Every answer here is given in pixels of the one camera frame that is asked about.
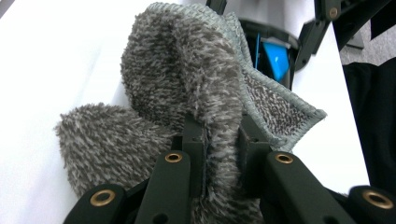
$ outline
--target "fuzzy gray cloth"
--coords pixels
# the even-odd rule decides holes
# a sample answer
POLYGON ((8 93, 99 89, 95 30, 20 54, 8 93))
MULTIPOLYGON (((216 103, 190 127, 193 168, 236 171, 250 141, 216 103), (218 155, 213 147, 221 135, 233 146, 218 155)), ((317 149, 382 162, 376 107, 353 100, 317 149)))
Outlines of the fuzzy gray cloth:
POLYGON ((86 105, 56 127, 69 182, 78 196, 102 183, 131 188, 149 177, 192 113, 210 145, 207 195, 193 200, 192 223, 262 223, 258 201, 238 184, 243 109, 284 151, 326 115, 252 67, 234 14, 202 5, 156 3, 137 16, 121 73, 132 108, 86 105))

